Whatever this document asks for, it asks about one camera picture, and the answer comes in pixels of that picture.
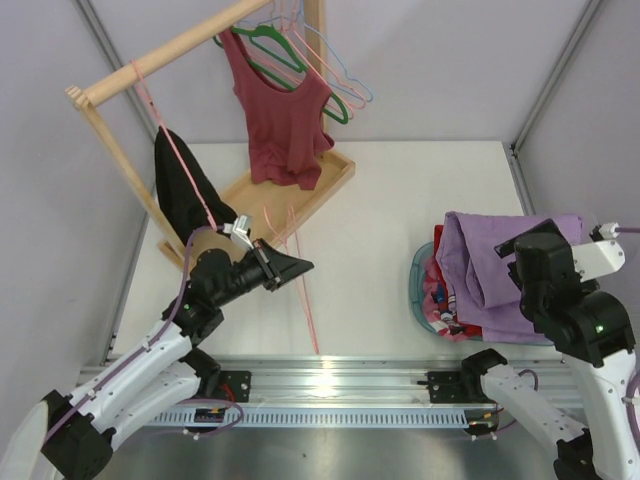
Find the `pink wire hanger with trousers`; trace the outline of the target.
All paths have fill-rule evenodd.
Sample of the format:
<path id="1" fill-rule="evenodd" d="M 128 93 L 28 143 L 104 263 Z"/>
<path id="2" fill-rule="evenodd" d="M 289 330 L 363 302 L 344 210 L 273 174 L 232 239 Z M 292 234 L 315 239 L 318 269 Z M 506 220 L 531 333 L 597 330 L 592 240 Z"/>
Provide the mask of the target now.
<path id="1" fill-rule="evenodd" d="M 270 214 L 269 214 L 269 209 L 266 206 L 263 206 L 262 209 L 263 209 L 263 218 L 266 222 L 268 229 L 274 235 L 275 239 L 279 242 L 279 244 L 284 248 L 285 252 L 289 254 L 290 253 L 289 243 L 288 243 L 289 227 L 291 223 L 296 222 L 296 216 L 295 216 L 295 211 L 293 206 L 290 205 L 286 210 L 285 230 L 283 233 L 278 232 L 276 228 L 273 226 L 271 222 Z M 319 346 L 319 341 L 318 341 L 316 327 L 315 327 L 313 309 L 311 305 L 311 298 L 310 298 L 308 286 L 306 283 L 305 275 L 302 274 L 300 277 L 298 277 L 295 280 L 295 284 L 298 291 L 301 307 L 306 318 L 307 329 L 310 337 L 310 342 L 313 348 L 313 352 L 315 355 L 319 355 L 320 346 Z"/>

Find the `purple trousers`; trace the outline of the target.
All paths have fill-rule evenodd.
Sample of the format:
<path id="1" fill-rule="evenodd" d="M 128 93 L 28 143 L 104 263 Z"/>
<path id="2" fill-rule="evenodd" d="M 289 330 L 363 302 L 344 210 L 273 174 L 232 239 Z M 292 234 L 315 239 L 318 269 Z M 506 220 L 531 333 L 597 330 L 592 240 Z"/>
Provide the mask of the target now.
<path id="1" fill-rule="evenodd" d="M 548 342 L 521 314 L 521 293 L 509 277 L 510 260 L 494 250 L 545 219 L 541 215 L 445 214 L 436 262 L 456 297 L 458 320 L 479 327 L 486 342 Z"/>

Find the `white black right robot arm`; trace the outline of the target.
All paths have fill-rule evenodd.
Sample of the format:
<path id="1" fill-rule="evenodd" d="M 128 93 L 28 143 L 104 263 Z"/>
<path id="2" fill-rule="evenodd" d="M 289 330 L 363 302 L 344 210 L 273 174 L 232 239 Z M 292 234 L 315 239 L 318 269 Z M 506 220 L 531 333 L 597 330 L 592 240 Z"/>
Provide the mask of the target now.
<path id="1" fill-rule="evenodd" d="M 561 353 L 587 421 L 566 416 L 494 349 L 462 361 L 465 388 L 505 408 L 545 449 L 557 478 L 638 478 L 636 341 L 623 304 L 596 282 L 624 265 L 614 234 L 594 232 L 590 242 L 571 245 L 545 220 L 494 250 L 515 258 L 508 268 L 521 292 L 520 311 Z"/>

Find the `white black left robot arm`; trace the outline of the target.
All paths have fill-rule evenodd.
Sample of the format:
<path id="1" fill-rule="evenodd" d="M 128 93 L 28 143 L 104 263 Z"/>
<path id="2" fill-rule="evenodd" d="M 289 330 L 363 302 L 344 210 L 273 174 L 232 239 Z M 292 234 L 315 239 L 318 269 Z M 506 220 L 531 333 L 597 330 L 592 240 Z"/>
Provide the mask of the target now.
<path id="1" fill-rule="evenodd" d="M 199 346 L 222 323 L 224 306 L 259 287 L 274 292 L 313 267 L 262 239 L 239 261 L 221 249 L 200 254 L 177 297 L 136 346 L 72 392 L 45 396 L 42 454 L 66 479 L 93 479 L 155 416 L 184 400 L 211 398 L 220 366 Z"/>

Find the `green hanger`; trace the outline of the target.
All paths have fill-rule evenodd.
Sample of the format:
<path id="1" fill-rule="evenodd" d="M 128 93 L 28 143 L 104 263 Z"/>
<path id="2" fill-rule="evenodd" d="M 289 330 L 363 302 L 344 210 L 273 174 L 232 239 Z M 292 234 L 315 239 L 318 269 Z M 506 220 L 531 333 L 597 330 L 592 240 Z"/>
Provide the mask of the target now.
<path id="1" fill-rule="evenodd" d="M 304 60 L 300 50 L 273 26 L 262 24 L 250 29 L 234 26 L 231 32 L 244 37 L 255 50 L 292 72 L 302 75 L 313 70 L 316 74 L 320 74 L 319 69 L 312 67 L 308 60 Z M 351 120 L 352 109 L 334 92 L 330 94 L 329 99 L 336 104 L 336 107 L 324 107 L 322 112 L 337 123 L 347 125 Z"/>

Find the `wooden clothes rack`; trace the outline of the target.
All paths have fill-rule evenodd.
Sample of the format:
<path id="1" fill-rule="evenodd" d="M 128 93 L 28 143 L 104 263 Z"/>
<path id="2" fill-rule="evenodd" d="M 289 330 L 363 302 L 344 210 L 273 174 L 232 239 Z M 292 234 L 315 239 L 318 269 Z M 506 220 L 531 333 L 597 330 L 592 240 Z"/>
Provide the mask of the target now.
<path id="1" fill-rule="evenodd" d="M 149 77 L 266 4 L 265 1 L 237 1 L 145 54 L 136 61 L 136 67 L 141 70 L 144 77 Z M 76 1 L 74 6 L 79 10 L 81 18 L 88 23 L 102 52 L 107 55 L 113 72 L 85 89 L 71 86 L 66 90 L 66 95 L 112 155 L 117 169 L 129 188 L 150 220 L 161 231 L 162 241 L 157 244 L 158 250 L 169 262 L 179 268 L 185 253 L 183 243 L 161 212 L 129 156 L 97 110 L 100 105 L 124 93 L 141 118 L 146 133 L 150 138 L 155 137 L 157 126 L 151 119 L 149 109 L 133 91 L 133 86 L 138 81 L 135 67 L 123 64 L 113 52 L 111 41 L 92 4 L 89 1 Z M 245 172 L 223 191 L 222 197 L 231 205 L 252 215 L 254 217 L 252 232 L 264 237 L 277 247 L 309 220 L 355 174 L 355 163 L 334 149 L 322 154 L 319 157 L 319 164 L 322 167 L 322 174 L 317 188 L 313 191 L 303 191 L 294 186 L 279 187 L 272 183 L 254 185 L 250 181 L 250 174 Z"/>

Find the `black garment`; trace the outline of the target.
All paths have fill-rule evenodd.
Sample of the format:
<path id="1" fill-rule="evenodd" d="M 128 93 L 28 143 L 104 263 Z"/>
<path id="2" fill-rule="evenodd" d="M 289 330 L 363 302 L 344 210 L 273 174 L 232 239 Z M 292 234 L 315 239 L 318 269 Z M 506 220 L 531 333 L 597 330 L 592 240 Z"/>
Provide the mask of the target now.
<path id="1" fill-rule="evenodd" d="M 172 130 L 168 132 L 215 223 L 233 223 L 237 213 L 222 201 L 187 144 Z M 191 181 L 161 128 L 154 142 L 154 163 L 160 209 L 180 240 L 186 243 L 194 230 L 209 225 L 209 221 Z"/>

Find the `maroon tank top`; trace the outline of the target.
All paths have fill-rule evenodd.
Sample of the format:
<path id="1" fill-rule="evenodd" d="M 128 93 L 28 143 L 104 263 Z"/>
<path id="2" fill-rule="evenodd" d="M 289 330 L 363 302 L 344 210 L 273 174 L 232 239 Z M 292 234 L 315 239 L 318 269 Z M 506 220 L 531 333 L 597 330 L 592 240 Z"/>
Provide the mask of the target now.
<path id="1" fill-rule="evenodd" d="M 277 86 L 249 64 L 239 35 L 227 29 L 219 38 L 245 112 L 252 182 L 315 189 L 322 173 L 317 156 L 334 146 L 322 127 L 331 89 L 313 71 L 293 90 Z"/>

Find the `teal plastic basin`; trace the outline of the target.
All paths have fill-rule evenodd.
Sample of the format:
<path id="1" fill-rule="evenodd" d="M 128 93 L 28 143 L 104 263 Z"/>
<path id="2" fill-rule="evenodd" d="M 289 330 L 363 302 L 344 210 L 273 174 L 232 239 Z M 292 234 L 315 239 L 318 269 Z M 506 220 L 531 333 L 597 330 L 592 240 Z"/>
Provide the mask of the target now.
<path id="1" fill-rule="evenodd" d="M 409 306 L 414 318 L 417 322 L 425 328 L 427 331 L 438 335 L 432 327 L 427 325 L 425 317 L 422 313 L 421 309 L 421 301 L 424 298 L 424 294 L 422 293 L 421 281 L 425 277 L 424 266 L 426 261 L 433 256 L 434 253 L 434 241 L 428 244 L 423 245 L 414 255 L 412 260 L 410 274 L 409 274 Z M 482 339 L 474 341 L 484 341 L 483 331 L 482 331 Z"/>

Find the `colourful clothes in basin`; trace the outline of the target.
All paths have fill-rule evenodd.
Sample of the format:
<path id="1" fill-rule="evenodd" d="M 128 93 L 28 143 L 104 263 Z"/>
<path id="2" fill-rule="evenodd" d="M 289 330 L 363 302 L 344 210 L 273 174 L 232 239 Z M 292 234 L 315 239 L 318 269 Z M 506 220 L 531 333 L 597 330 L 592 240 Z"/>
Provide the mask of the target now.
<path id="1" fill-rule="evenodd" d="M 424 273 L 425 277 L 421 281 L 424 294 L 421 309 L 427 325 L 439 336 L 454 342 L 477 337 L 479 330 L 476 327 L 458 320 L 455 296 L 448 294 L 433 256 L 426 261 Z"/>

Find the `red folded cloth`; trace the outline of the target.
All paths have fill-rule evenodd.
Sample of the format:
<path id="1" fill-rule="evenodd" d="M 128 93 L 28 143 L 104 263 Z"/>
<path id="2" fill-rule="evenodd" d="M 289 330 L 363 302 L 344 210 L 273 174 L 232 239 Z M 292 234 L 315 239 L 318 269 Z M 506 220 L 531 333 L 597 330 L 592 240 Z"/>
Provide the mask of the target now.
<path id="1" fill-rule="evenodd" d="M 436 259 L 436 254 L 441 246 L 443 230 L 443 225 L 434 227 L 433 265 L 437 275 L 437 284 L 431 298 L 437 307 L 438 333 L 453 341 L 481 340 L 482 330 L 480 327 L 463 323 L 458 319 L 455 293 L 453 288 L 447 286 L 440 263 Z"/>

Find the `aluminium rail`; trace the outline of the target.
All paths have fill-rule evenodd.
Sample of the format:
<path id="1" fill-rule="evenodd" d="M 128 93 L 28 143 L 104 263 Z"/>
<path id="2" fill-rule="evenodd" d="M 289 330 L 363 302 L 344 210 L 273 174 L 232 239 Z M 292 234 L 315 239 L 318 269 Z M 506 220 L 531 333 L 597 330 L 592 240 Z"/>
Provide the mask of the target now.
<path id="1" fill-rule="evenodd" d="M 435 387 L 427 386 L 428 374 L 459 371 L 461 359 L 366 358 L 346 356 L 221 356 L 209 354 L 223 371 L 249 372 L 248 403 L 254 410 L 409 409 L 446 407 L 480 408 L 451 398 L 434 403 Z M 107 400 L 118 413 L 158 372 L 169 368 L 171 359 L 135 360 L 122 371 L 119 359 L 104 366 L 84 367 L 78 388 L 88 385 L 89 398 Z M 583 400 L 569 369 L 569 360 L 509 360 L 514 370 L 533 370 L 537 392 L 559 408 L 582 408 Z"/>

